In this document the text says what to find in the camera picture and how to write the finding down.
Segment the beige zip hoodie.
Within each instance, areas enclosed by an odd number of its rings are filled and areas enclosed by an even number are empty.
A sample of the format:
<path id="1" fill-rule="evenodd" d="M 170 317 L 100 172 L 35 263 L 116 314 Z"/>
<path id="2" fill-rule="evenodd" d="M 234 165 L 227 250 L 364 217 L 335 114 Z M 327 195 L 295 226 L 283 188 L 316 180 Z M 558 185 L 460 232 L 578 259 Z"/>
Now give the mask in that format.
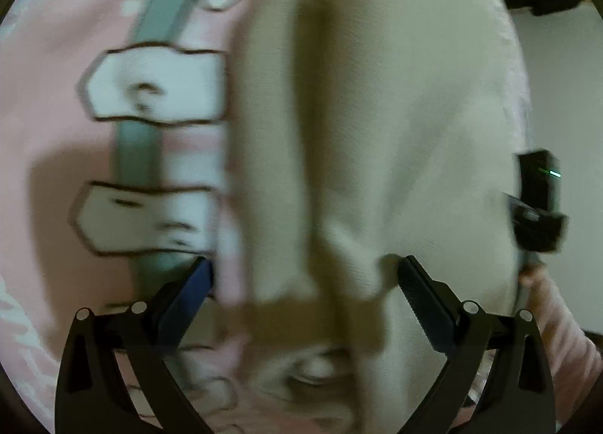
<path id="1" fill-rule="evenodd" d="M 254 0 L 231 95 L 245 387 L 280 433 L 395 433 L 438 374 L 412 254 L 507 313 L 530 102 L 502 0 Z"/>

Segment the pink patterned bed blanket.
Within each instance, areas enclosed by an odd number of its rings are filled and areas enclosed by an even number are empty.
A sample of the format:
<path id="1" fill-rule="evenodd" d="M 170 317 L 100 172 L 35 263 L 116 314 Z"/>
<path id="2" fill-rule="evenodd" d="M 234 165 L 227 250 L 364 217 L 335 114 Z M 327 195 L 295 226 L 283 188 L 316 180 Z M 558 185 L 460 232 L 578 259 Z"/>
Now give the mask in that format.
<path id="1" fill-rule="evenodd" d="M 113 182 L 115 127 L 76 92 L 95 55 L 120 45 L 143 0 L 12 0 L 1 15 L 1 364 L 53 426 L 58 359 L 78 306 L 130 297 L 123 257 L 80 243 L 67 213 L 89 180 Z"/>

